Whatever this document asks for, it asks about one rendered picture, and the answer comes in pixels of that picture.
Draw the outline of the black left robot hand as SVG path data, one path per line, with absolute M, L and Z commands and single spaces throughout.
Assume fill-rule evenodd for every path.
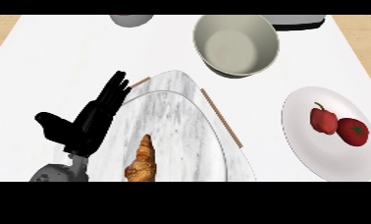
M 126 73 L 117 71 L 72 122 L 47 112 L 36 114 L 35 120 L 42 126 L 45 138 L 63 145 L 66 153 L 88 158 L 97 151 L 131 92 L 128 83 Z

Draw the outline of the white marble plate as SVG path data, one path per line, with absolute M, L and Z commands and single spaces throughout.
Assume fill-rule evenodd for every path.
M 88 159 L 92 182 L 123 182 L 139 141 L 150 136 L 157 182 L 218 182 L 228 178 L 219 138 L 195 104 L 175 92 L 150 92 L 128 101 Z

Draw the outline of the pale grey bowl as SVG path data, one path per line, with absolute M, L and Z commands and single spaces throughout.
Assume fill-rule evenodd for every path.
M 276 59 L 278 34 L 259 15 L 204 15 L 192 42 L 209 69 L 231 79 L 257 74 Z

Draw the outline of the red tomato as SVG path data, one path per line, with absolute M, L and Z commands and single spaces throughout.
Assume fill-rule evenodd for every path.
M 366 125 L 356 119 L 341 118 L 335 130 L 341 140 L 351 146 L 362 146 L 368 141 Z

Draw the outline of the golden croissant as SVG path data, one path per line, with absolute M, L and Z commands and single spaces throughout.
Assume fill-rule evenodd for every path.
M 156 174 L 154 148 L 150 135 L 144 135 L 138 143 L 137 157 L 125 168 L 125 178 L 129 182 L 153 182 Z

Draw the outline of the white marble cutting board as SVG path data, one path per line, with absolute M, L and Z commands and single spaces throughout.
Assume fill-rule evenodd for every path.
M 198 89 L 192 79 L 185 73 L 179 71 L 167 71 L 159 74 L 144 83 L 135 86 L 135 88 L 131 90 L 131 93 L 128 94 L 125 103 L 141 95 L 156 91 L 170 91 L 178 93 L 190 99 L 190 101 L 201 110 L 216 132 L 216 136 L 219 138 L 219 143 L 225 154 L 228 178 L 223 181 L 251 181 L 254 179 L 254 176 L 250 165 L 247 163 L 247 159 L 244 158 L 243 152 L 238 149 L 228 129 L 223 126 L 223 123 L 218 117 L 218 114 L 215 113 L 207 98 L 204 97 L 203 92 Z

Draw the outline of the grey cup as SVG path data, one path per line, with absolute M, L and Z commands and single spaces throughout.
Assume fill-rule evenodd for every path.
M 151 15 L 112 15 L 110 19 L 117 26 L 134 28 L 148 22 Z

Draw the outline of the red bell pepper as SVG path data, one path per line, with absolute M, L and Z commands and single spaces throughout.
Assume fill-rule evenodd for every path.
M 337 130 L 337 117 L 318 102 L 316 105 L 310 111 L 310 125 L 316 132 L 332 135 Z

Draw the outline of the grey and black appliance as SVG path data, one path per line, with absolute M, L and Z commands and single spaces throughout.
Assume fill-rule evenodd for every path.
M 263 15 L 276 31 L 318 28 L 325 22 L 325 15 Z

